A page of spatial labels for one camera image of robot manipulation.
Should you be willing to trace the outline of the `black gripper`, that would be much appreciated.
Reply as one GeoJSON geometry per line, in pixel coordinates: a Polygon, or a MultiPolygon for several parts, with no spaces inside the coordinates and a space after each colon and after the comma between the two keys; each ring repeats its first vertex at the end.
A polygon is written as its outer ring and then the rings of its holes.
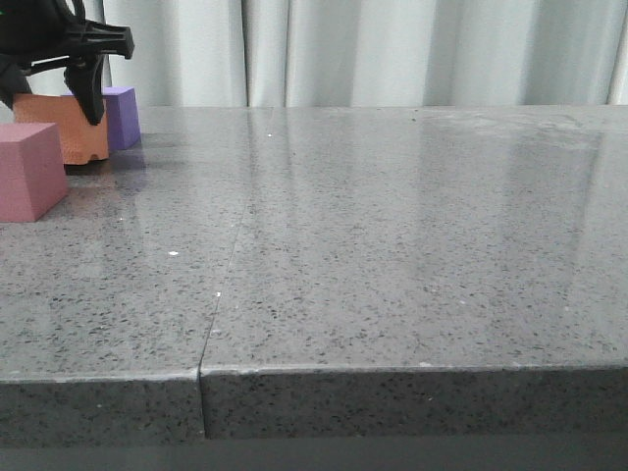
{"type": "Polygon", "coordinates": [[[104,116],[104,57],[130,59],[131,29],[89,20],[81,1],[7,0],[1,3],[1,101],[14,107],[17,94],[32,94],[26,75],[66,68],[65,83],[85,118],[104,116]]]}

